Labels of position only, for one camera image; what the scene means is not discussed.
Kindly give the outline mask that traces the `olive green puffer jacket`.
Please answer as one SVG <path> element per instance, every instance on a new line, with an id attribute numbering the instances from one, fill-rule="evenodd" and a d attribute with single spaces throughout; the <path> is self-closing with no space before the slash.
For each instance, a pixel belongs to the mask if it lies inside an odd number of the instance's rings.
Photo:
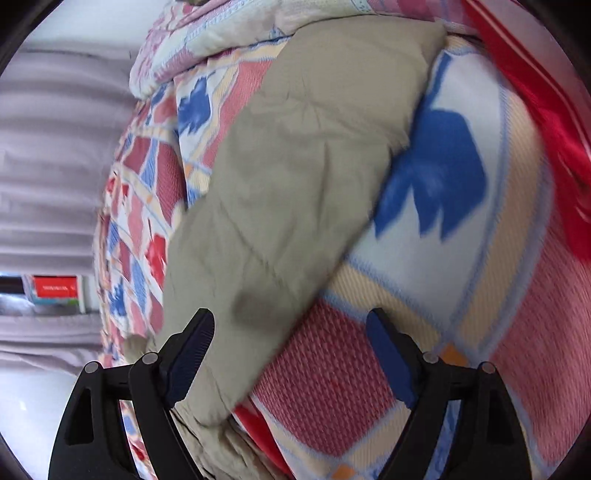
<path id="1" fill-rule="evenodd" d="M 368 226 L 446 35 L 382 16 L 304 26 L 232 122 L 206 193 L 169 240 L 153 341 L 161 348 L 200 309 L 214 317 L 174 410 L 201 472 L 276 477 L 229 416 Z"/>

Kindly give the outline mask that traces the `red box on windowsill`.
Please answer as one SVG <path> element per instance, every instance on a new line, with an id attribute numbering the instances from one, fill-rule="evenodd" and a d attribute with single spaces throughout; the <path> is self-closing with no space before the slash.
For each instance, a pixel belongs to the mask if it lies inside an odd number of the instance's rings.
<path id="1" fill-rule="evenodd" d="M 81 314 L 87 312 L 81 276 L 23 275 L 21 280 L 32 304 L 71 306 Z"/>

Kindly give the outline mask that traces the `red blue patchwork leaf quilt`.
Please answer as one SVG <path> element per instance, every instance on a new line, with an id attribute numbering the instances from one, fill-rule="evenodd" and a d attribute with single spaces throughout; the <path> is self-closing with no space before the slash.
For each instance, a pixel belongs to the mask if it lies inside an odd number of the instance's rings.
<path id="1" fill-rule="evenodd" d="M 169 236 L 282 49 L 214 56 L 137 105 L 97 233 L 104 365 L 162 329 Z M 590 267 L 567 248 L 553 194 L 525 105 L 481 49 L 449 37 L 376 220 L 235 411 L 235 475 L 379 476 L 408 418 L 363 327 L 381 307 L 445 362 L 499 368 L 532 473 L 549 478 L 590 414 Z"/>

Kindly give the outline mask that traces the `grey lilac curtain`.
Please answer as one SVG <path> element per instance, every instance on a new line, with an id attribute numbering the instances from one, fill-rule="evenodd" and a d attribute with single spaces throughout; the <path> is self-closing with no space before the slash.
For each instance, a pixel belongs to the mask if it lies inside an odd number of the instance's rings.
<path id="1" fill-rule="evenodd" d="M 114 151 L 135 105 L 122 60 L 21 51 L 1 75 L 1 270 L 89 275 Z"/>

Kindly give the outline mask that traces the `pink floral folded blanket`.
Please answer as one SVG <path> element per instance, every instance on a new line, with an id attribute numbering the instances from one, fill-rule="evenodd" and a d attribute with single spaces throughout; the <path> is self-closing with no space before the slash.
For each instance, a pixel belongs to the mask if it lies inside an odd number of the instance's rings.
<path id="1" fill-rule="evenodd" d="M 460 1 L 169 1 L 139 49 L 129 88 L 144 99 L 175 75 L 222 51 L 287 37 L 317 21 L 359 15 L 441 21 L 452 33 L 475 32 Z"/>

